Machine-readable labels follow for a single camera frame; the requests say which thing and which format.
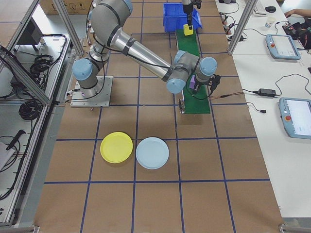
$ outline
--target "purple block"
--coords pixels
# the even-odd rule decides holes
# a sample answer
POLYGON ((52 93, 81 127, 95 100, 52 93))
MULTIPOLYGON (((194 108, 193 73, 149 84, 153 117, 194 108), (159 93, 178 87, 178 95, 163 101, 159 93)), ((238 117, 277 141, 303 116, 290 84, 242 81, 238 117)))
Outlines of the purple block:
POLYGON ((192 76, 192 78, 191 78, 191 80, 190 80, 190 84, 189 84, 189 87, 190 87, 191 89, 194 89, 194 85, 195 85, 194 76, 195 76, 195 75, 192 76))

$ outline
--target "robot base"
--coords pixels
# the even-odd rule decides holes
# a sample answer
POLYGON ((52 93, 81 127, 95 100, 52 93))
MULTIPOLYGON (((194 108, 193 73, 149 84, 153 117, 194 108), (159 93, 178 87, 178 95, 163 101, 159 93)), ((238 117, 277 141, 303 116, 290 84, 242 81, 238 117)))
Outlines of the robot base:
MULTIPOLYGON (((83 100, 84 97, 81 92, 74 92, 72 96, 73 101, 70 103, 71 107, 109 107, 113 77, 105 76, 104 80, 103 76, 97 76, 97 79, 100 86, 104 84, 102 91, 87 100, 83 100)), ((78 88, 80 88, 80 85, 77 82, 75 89, 78 88)))

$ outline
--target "light blue plate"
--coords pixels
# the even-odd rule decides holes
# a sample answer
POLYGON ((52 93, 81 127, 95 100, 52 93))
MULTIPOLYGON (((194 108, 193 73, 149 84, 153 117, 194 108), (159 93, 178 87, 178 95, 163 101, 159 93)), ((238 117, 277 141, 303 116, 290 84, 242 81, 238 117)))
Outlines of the light blue plate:
POLYGON ((169 159, 169 148, 160 138, 147 137, 137 146, 136 158, 144 168, 158 169, 169 159))

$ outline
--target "cardboard box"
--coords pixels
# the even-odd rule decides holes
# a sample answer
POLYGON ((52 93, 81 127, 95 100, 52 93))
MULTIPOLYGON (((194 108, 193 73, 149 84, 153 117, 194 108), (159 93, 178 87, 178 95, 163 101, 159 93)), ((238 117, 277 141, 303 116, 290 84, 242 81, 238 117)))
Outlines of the cardboard box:
MULTIPOLYGON (((71 15, 86 15, 93 0, 63 0, 64 5, 71 15)), ((41 0, 40 6, 46 15, 58 15, 52 0, 41 0)))

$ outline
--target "white table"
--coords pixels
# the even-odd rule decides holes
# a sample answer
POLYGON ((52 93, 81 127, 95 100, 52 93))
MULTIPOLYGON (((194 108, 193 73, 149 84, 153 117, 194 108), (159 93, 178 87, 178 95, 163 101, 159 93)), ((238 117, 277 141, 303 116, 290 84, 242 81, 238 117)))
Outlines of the white table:
MULTIPOLYGON (((240 5, 238 12, 230 14, 238 23, 245 3, 237 0, 240 5)), ((285 21, 276 1, 261 0, 264 6, 273 5, 276 12, 268 14, 276 21, 285 21)), ((236 4, 217 3, 221 12, 232 12, 237 9, 236 4)), ((254 28, 263 34, 276 33, 275 27, 264 28, 266 17, 249 19, 245 28, 254 28)), ((277 24, 278 34, 285 34, 277 24)), ((253 30, 245 31, 248 39, 239 42, 233 58, 239 78, 244 89, 258 90, 260 88, 275 89, 279 94, 275 82, 284 75, 298 73, 311 80, 308 67, 311 67, 311 56, 306 51, 300 51, 299 61, 273 59, 265 43, 265 37, 253 30)), ((304 90, 307 80, 299 76, 283 78, 278 82, 282 97, 311 99, 304 90)), ((265 98, 253 94, 245 95, 246 101, 252 102, 258 109, 266 109, 262 114, 250 106, 250 114, 254 123, 260 148, 269 172, 276 200, 282 217, 311 217, 311 141, 307 139, 290 138, 287 136, 278 108, 279 98, 265 98)))

